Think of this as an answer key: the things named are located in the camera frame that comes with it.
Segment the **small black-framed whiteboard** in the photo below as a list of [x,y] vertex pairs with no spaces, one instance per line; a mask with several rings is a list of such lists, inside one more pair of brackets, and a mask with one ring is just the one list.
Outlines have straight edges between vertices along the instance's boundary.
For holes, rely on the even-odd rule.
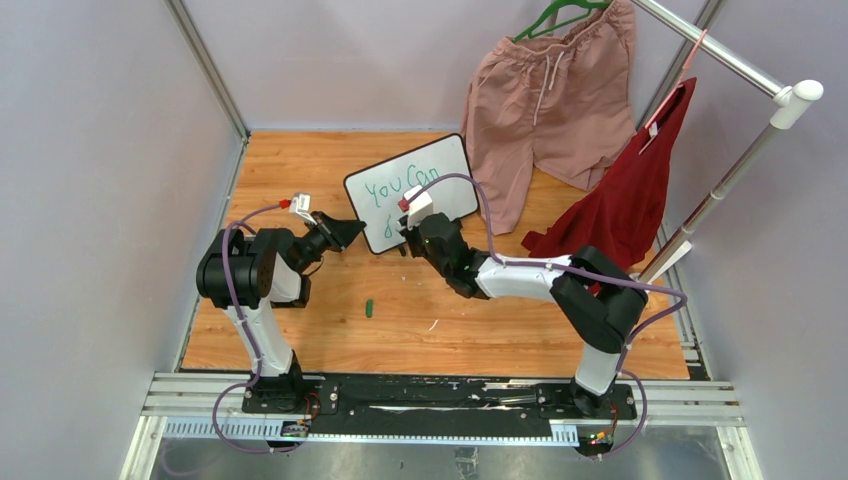
[[444,136],[345,177],[343,185],[355,215],[366,224],[363,234],[371,253],[380,255],[403,243],[398,226],[405,213],[398,202],[416,187],[435,182],[427,189],[434,211],[451,220],[478,210],[478,194],[471,182],[446,179],[448,174],[471,175],[464,141],[458,134]]

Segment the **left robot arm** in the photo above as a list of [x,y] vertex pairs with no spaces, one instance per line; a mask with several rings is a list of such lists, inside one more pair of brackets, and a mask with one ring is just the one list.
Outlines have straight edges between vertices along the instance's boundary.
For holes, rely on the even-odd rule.
[[233,221],[198,265],[200,296],[232,321],[249,354],[252,377],[243,402],[248,413],[306,413],[317,404],[317,393],[304,379],[275,312],[305,307],[311,293],[308,268],[321,265],[327,252],[343,252],[366,224],[321,211],[311,216],[302,236],[286,228],[252,230],[246,220]]

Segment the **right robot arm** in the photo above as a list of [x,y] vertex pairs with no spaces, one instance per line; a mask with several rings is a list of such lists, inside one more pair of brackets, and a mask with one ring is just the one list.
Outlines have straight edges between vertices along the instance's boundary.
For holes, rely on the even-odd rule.
[[442,213],[417,225],[403,217],[399,233],[410,254],[425,259],[464,298],[516,297],[557,305],[584,342],[569,385],[573,408],[589,418],[610,408],[625,341],[648,295],[600,250],[584,246],[550,262],[497,257],[470,247],[460,223]]

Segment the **dark red garment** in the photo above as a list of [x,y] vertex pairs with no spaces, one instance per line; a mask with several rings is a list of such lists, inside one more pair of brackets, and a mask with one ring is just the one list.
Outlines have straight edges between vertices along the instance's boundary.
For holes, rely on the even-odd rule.
[[521,245],[530,257],[575,254],[592,246],[623,270],[644,260],[663,219],[672,151],[696,85],[695,77],[683,81],[658,117],[659,133],[643,153],[639,150],[648,133],[641,128],[590,193],[546,231],[525,235]]

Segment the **pink shorts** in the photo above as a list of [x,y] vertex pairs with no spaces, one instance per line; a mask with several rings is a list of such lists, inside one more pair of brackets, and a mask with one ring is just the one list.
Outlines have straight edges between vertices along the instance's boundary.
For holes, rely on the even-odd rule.
[[593,189],[635,132],[636,12],[613,1],[562,37],[502,39],[470,80],[460,133],[496,235],[522,215],[535,170]]

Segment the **green clothes hanger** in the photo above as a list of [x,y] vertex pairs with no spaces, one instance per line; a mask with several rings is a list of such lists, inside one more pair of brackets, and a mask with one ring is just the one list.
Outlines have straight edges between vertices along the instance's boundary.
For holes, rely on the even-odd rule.
[[[512,38],[513,42],[523,39],[532,39],[548,35],[556,30],[584,20],[595,11],[604,10],[610,5],[610,1],[588,1],[588,0],[555,0],[552,1],[540,14],[540,16],[527,28]],[[576,16],[559,19],[561,10],[581,9],[582,12]]]

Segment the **pink clothes hanger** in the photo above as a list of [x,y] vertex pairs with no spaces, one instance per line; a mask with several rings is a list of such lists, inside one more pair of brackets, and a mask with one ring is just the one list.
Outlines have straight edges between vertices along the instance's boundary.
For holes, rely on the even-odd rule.
[[683,65],[680,68],[679,74],[678,74],[677,78],[675,79],[675,82],[673,83],[672,88],[669,90],[668,94],[663,98],[662,102],[655,109],[653,114],[645,122],[644,130],[648,133],[648,139],[646,140],[645,144],[639,150],[639,154],[643,153],[648,148],[648,146],[654,141],[656,136],[658,135],[659,129],[660,129],[660,127],[658,126],[658,117],[660,116],[660,114],[662,113],[662,111],[666,107],[666,105],[669,103],[669,101],[674,97],[676,91],[682,85],[682,83],[684,81],[684,77],[685,77],[686,73],[688,72],[688,70],[690,69],[691,64],[693,62],[693,59],[694,59],[695,55],[697,54],[697,51],[700,48],[700,45],[703,42],[704,38],[707,36],[707,33],[708,33],[708,30],[704,29],[701,32],[698,39],[694,42],[693,46],[691,47],[688,55],[686,56],[686,58],[684,60]]

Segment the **metal clothes rack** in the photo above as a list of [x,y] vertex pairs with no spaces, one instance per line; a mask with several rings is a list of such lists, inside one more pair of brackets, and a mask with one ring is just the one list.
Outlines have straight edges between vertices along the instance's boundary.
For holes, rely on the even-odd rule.
[[703,52],[675,147],[660,253],[692,290],[785,290],[817,282],[840,173],[843,1],[708,1],[694,25],[666,2],[641,8]]

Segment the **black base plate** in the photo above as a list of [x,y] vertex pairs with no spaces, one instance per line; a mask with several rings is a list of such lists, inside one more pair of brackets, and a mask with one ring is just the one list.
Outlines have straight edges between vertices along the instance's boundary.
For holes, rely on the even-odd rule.
[[551,435],[553,420],[601,427],[634,420],[630,386],[612,386],[605,412],[584,416],[568,379],[323,373],[304,376],[318,399],[304,413],[320,434],[397,437],[530,438]]

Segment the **aluminium rail frame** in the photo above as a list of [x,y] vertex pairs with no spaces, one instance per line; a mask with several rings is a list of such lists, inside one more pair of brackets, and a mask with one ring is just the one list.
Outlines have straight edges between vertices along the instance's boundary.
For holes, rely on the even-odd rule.
[[733,387],[313,373],[282,399],[236,372],[154,376],[121,477],[759,479]]

